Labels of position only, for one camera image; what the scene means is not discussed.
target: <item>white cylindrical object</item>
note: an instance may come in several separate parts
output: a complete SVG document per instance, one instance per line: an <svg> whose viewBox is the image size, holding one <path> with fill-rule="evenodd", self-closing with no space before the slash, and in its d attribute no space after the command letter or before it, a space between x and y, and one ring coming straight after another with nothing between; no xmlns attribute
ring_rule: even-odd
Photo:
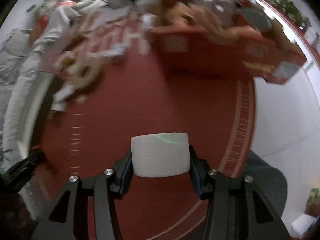
<svg viewBox="0 0 320 240"><path fill-rule="evenodd" d="M133 173L140 177L168 177L190 170L186 133L158 133L133 137L131 152Z"/></svg>

